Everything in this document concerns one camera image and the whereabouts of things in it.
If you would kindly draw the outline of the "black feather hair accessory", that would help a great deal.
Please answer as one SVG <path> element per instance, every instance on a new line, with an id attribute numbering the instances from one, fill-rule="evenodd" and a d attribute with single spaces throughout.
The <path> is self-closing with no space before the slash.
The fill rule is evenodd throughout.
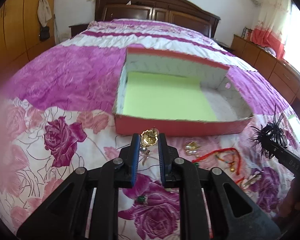
<path id="1" fill-rule="evenodd" d="M 275 155 L 274 150 L 266 148 L 267 143 L 274 142 L 277 146 L 287 148 L 287 137 L 283 129 L 280 127 L 283 118 L 283 113 L 281 113 L 277 118 L 275 105 L 272 121 L 267 122 L 266 126 L 260 125 L 260 128 L 251 126 L 254 134 L 249 139 L 250 142 L 253 143 L 253 146 L 261 145 L 261 155 L 264 155 L 268 159 L 272 159 Z"/>

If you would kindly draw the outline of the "pink flower gold hair clip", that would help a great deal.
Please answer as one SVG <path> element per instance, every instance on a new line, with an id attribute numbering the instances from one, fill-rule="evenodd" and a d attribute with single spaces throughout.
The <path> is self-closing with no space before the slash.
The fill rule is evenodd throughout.
<path id="1" fill-rule="evenodd" d="M 240 182 L 240 188 L 246 193 L 256 192 L 262 179 L 263 171 L 255 171 L 252 175 L 248 178 L 244 178 Z"/>

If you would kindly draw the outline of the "green bead earring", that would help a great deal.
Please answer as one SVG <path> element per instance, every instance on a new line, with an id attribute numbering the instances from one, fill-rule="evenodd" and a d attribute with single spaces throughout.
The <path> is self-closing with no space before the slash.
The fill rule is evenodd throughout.
<path id="1" fill-rule="evenodd" d="M 147 203 L 147 196 L 138 196 L 136 199 L 138 204 L 146 204 Z"/>

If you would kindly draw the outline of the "gold pearl cluster earring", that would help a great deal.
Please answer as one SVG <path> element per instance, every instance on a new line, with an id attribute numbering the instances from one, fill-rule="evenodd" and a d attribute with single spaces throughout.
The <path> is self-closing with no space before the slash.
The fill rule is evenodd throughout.
<path id="1" fill-rule="evenodd" d="M 198 151 L 200 149 L 200 145 L 195 141 L 191 141 L 191 142 L 187 143 L 184 146 L 184 149 L 185 149 L 186 155 L 194 155 L 195 157 L 199 156 Z"/>

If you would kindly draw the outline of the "gold flower earring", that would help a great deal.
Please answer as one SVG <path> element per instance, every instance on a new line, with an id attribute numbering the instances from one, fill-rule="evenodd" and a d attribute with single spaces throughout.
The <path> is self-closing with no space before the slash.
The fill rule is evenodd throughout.
<path id="1" fill-rule="evenodd" d="M 158 130 L 155 127 L 143 131 L 140 135 L 141 146 L 149 147 L 149 146 L 154 146 L 155 144 L 157 144 L 158 134 L 159 134 Z"/>

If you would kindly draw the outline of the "low wooden cabinet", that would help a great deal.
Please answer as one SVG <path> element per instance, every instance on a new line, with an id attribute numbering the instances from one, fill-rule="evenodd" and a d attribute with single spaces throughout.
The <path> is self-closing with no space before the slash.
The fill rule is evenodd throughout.
<path id="1" fill-rule="evenodd" d="M 300 115 L 300 74 L 254 43 L 234 35 L 233 54 L 249 63 L 268 80 Z"/>

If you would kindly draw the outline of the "pink floral bedspread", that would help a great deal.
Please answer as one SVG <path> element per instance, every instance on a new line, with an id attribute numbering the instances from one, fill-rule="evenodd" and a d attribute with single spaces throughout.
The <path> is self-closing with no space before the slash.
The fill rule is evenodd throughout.
<path id="1" fill-rule="evenodd" d="M 252 146 L 251 126 L 274 115 L 288 149 L 300 158 L 300 141 L 289 118 L 293 109 L 251 65 L 215 41 L 177 25 L 120 19 L 91 22 L 87 31 L 45 51 L 19 70 L 0 90 L 0 218 L 10 233 L 78 167 L 93 169 L 116 158 L 131 141 L 118 135 L 112 109 L 128 47 L 169 50 L 230 67 L 229 79 L 254 118 L 239 134 L 167 139 L 180 156 L 195 141 L 201 168 L 218 166 L 239 183 L 263 171 L 248 196 L 269 216 L 289 208 L 285 197 L 293 174 Z"/>

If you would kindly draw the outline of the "red floral curtain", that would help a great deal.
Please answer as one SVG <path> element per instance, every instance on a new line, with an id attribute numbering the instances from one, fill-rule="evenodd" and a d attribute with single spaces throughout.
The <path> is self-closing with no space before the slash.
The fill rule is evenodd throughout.
<path id="1" fill-rule="evenodd" d="M 251 42 L 261 47 L 270 47 L 281 59 L 285 54 L 287 32 L 285 22 L 292 10 L 292 0 L 262 0 Z"/>

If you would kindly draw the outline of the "red cardboard shoe box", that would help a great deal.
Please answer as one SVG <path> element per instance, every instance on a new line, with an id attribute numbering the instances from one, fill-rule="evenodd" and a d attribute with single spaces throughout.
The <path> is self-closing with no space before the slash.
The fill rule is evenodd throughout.
<path id="1" fill-rule="evenodd" d="M 253 111 L 230 67 L 178 52 L 128 48 L 113 114 L 120 135 L 156 129 L 171 137 L 236 134 Z"/>

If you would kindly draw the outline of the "light green foam sheet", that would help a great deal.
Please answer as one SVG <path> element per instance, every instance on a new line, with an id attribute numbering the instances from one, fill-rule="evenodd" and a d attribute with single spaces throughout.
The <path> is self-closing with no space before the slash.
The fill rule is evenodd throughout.
<path id="1" fill-rule="evenodd" d="M 142 72 L 128 73 L 122 114 L 155 120 L 217 120 L 198 79 Z"/>

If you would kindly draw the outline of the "wooden wardrobe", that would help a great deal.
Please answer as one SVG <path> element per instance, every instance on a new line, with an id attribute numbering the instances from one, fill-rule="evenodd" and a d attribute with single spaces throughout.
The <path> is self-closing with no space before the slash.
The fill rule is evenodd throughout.
<path id="1" fill-rule="evenodd" d="M 54 0 L 47 0 L 54 10 Z M 55 45 L 54 19 L 44 38 L 37 16 L 39 0 L 6 0 L 0 8 L 0 78 L 21 69 Z"/>

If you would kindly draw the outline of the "black hanging bag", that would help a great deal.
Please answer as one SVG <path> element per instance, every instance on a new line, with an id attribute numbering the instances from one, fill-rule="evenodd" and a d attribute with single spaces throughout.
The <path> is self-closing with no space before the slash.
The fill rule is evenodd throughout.
<path id="1" fill-rule="evenodd" d="M 49 26 L 40 26 L 39 40 L 45 41 L 50 38 L 50 27 Z"/>

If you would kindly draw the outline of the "dark wooden nightstand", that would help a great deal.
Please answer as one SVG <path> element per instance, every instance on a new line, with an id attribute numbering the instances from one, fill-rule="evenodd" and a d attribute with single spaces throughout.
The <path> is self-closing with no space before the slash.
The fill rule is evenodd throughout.
<path id="1" fill-rule="evenodd" d="M 71 38 L 82 33 L 83 31 L 87 30 L 88 26 L 89 26 L 88 23 L 81 23 L 81 24 L 69 26 L 70 31 L 71 31 Z"/>

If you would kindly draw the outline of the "beige hanging bag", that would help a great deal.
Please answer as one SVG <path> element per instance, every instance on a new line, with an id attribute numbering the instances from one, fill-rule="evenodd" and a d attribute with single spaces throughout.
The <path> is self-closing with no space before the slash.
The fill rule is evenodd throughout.
<path id="1" fill-rule="evenodd" d="M 37 8 L 38 21 L 42 27 L 46 27 L 52 18 L 52 12 L 48 0 L 39 0 Z"/>

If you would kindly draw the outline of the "dark wooden headboard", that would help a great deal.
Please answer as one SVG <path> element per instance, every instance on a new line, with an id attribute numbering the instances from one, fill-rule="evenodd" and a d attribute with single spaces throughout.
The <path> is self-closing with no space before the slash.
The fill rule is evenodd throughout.
<path id="1" fill-rule="evenodd" d="M 95 20 L 139 19 L 173 23 L 209 38 L 221 18 L 187 0 L 95 0 Z"/>

